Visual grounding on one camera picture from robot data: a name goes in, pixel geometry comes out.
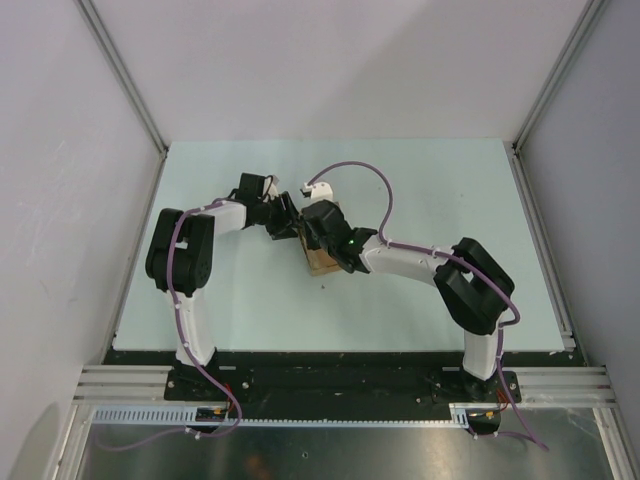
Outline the brown cardboard express box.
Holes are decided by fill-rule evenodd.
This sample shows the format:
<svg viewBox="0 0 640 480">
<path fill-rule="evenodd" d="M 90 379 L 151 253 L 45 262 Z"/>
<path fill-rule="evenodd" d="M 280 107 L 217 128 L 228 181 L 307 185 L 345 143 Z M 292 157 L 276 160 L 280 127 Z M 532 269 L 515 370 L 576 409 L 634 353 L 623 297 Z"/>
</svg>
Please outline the brown cardboard express box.
<svg viewBox="0 0 640 480">
<path fill-rule="evenodd" d="M 303 221 L 319 219 L 322 220 L 327 230 L 330 232 L 330 240 L 327 251 L 312 251 L 307 248 L 303 232 Z M 322 276 L 342 270 L 342 265 L 336 259 L 339 254 L 339 247 L 346 238 L 348 224 L 337 203 L 323 200 L 301 210 L 299 217 L 299 237 L 303 252 L 309 265 L 312 276 Z"/>
</svg>

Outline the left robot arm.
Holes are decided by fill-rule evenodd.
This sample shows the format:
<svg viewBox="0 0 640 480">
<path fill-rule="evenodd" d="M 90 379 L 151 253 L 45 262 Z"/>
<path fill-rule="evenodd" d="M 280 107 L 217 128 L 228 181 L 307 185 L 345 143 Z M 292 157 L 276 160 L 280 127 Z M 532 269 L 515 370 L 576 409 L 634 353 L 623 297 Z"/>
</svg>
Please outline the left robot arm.
<svg viewBox="0 0 640 480">
<path fill-rule="evenodd" d="M 176 358 L 196 366 L 185 385 L 199 399 L 214 397 L 221 387 L 220 374 L 207 366 L 216 346 L 201 296 L 213 270 L 214 240 L 252 226 L 264 227 L 274 241 L 297 237 L 298 211 L 277 184 L 274 175 L 243 173 L 228 196 L 186 211 L 165 208 L 158 216 L 145 271 L 176 314 Z"/>
</svg>

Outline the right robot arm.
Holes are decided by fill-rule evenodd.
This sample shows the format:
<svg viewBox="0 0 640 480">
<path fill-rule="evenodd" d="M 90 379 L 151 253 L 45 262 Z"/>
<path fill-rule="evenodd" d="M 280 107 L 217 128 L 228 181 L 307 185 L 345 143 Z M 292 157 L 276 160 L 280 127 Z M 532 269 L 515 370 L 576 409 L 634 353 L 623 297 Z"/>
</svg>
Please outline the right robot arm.
<svg viewBox="0 0 640 480">
<path fill-rule="evenodd" d="M 520 314 L 511 300 L 513 280 L 479 242 L 465 237 L 440 249 L 385 240 L 375 229 L 350 226 L 329 200 L 303 208 L 300 223 L 310 247 L 323 250 L 350 274 L 390 274 L 436 288 L 464 331 L 459 389 L 473 401 L 495 393 L 503 342 L 500 319 L 506 310 L 514 322 Z"/>
</svg>

